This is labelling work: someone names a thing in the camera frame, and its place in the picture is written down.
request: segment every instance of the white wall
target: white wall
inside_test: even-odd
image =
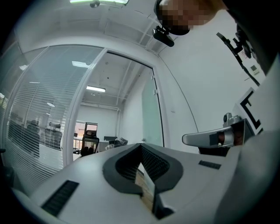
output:
[[[142,143],[142,91],[149,78],[151,69],[145,68],[134,84],[121,114],[120,137],[128,140],[128,144]]]
[[[234,103],[250,87],[257,88],[251,79],[245,81],[248,76],[216,36],[217,32],[235,45],[232,39],[236,23],[226,11],[220,11],[213,21],[177,38],[174,47],[160,53],[189,102],[200,132],[221,128],[224,114],[232,111]],[[244,60],[249,71],[248,66],[253,64],[259,68],[254,59]],[[263,72],[256,76],[259,82],[264,77]]]
[[[105,108],[81,105],[77,121],[97,123],[97,137],[104,141],[104,136],[116,136],[117,111]]]

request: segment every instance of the door frame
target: door frame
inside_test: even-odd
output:
[[[79,86],[76,90],[76,93],[72,99],[72,102],[70,104],[70,109],[67,114],[65,129],[64,129],[64,136],[63,139],[63,148],[66,150],[63,150],[63,165],[64,167],[67,165],[70,165],[73,162],[73,132],[75,129],[75,124],[78,116],[78,110],[80,107],[80,104],[82,102],[83,95],[86,90],[86,85],[90,77],[92,76],[94,69],[98,62],[103,58],[103,56],[106,53],[114,54],[117,56],[121,56],[124,58],[127,58],[129,60],[135,61],[137,63],[140,63],[146,67],[149,67],[153,70],[154,74],[154,81],[157,88],[157,97],[159,102],[159,108],[160,108],[160,117],[161,117],[161,127],[162,127],[162,137],[163,137],[163,144],[165,147],[170,148],[170,137],[169,137],[169,128],[168,128],[168,119],[167,119],[167,113],[166,113],[166,107],[165,102],[162,94],[162,87],[159,80],[157,68],[154,64],[151,64],[149,61],[142,60],[141,58],[138,58],[134,54],[127,54],[123,53],[111,48],[104,48],[99,55],[95,58],[92,65],[88,68],[86,74],[84,75],[83,79],[79,83]]]

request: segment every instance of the white machine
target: white machine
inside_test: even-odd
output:
[[[182,137],[198,147],[231,147],[226,157],[127,145],[76,160],[30,198],[14,192],[44,223],[233,223],[264,195],[280,162],[279,71],[278,55],[258,90],[226,114],[222,129]],[[233,147],[238,123],[244,145]],[[134,184],[140,162],[155,184],[152,213]]]

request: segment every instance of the window blinds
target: window blinds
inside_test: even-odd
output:
[[[3,131],[4,115],[8,100],[20,76],[33,59],[38,56],[44,48],[21,54],[17,43],[14,43],[0,59],[0,133]]]
[[[5,160],[30,195],[63,168],[62,137],[70,103],[87,67],[101,48],[49,47],[25,71],[10,108]]]

